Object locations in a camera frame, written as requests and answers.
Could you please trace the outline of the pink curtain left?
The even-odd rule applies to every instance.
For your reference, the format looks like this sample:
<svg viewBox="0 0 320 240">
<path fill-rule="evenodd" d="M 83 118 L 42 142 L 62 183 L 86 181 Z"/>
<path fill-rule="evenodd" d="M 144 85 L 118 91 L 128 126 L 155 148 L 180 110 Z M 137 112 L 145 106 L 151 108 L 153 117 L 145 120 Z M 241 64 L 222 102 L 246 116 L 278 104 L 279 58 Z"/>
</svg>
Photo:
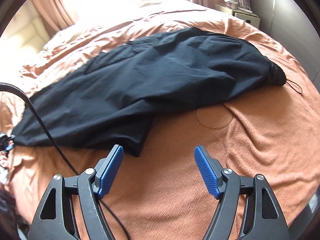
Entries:
<svg viewBox="0 0 320 240">
<path fill-rule="evenodd" d="M 49 37 L 74 25 L 62 0 L 31 0 Z"/>
</svg>

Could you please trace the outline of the orange bed blanket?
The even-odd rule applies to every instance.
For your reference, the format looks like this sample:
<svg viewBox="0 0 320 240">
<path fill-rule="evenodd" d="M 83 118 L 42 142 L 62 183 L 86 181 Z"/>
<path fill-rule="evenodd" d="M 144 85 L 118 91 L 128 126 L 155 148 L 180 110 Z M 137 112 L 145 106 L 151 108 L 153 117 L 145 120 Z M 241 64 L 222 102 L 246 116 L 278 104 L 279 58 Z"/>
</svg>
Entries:
<svg viewBox="0 0 320 240">
<path fill-rule="evenodd" d="M 319 187 L 319 92 L 277 40 L 231 15 L 187 1 L 166 0 L 124 16 L 77 24 L 72 40 L 52 39 L 24 66 L 1 64 L 1 81 L 31 96 L 100 52 L 143 36 L 196 27 L 246 40 L 285 72 L 293 85 L 267 86 L 221 105 L 155 119 L 141 155 L 126 154 L 111 192 L 107 221 L 117 239 L 201 239 L 217 201 L 194 160 L 203 145 L 222 166 L 263 174 L 286 221 Z"/>
</svg>

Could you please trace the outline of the cream nightstand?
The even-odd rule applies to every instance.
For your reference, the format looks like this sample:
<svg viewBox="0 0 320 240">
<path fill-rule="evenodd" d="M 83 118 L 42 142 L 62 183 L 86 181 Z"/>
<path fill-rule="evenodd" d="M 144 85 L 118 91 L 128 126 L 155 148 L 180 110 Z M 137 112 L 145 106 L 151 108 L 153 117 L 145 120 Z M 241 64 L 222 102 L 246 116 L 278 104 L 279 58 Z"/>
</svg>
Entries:
<svg viewBox="0 0 320 240">
<path fill-rule="evenodd" d="M 243 10 L 238 10 L 238 9 L 231 9 L 219 4 L 215 5 L 215 10 L 225 12 L 234 17 L 237 17 L 256 28 L 260 27 L 260 17 L 254 13 L 249 13 L 249 12 L 245 12 Z"/>
</svg>

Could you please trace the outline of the cream padded headboard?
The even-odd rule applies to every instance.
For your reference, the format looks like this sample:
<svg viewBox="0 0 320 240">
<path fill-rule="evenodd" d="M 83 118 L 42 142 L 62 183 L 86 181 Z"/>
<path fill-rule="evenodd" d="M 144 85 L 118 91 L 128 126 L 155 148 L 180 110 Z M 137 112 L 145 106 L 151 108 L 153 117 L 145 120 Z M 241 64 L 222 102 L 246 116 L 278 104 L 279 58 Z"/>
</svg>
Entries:
<svg viewBox="0 0 320 240">
<path fill-rule="evenodd" d="M 37 54 L 49 40 L 39 14 L 31 0 L 27 0 L 1 35 L 1 50 L 7 53 L 25 50 L 27 55 Z"/>
</svg>

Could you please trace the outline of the black pants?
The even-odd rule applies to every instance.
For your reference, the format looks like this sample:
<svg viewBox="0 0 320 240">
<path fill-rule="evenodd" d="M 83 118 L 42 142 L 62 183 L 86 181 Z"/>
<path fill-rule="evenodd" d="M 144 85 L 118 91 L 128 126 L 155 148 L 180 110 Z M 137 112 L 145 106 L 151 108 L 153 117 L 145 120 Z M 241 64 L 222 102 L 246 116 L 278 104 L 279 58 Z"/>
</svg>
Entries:
<svg viewBox="0 0 320 240">
<path fill-rule="evenodd" d="M 26 109 L 18 146 L 106 150 L 139 156 L 155 117 L 221 104 L 265 86 L 284 71 L 253 44 L 192 27 L 137 38 L 100 53 L 31 97 L 47 127 Z"/>
</svg>

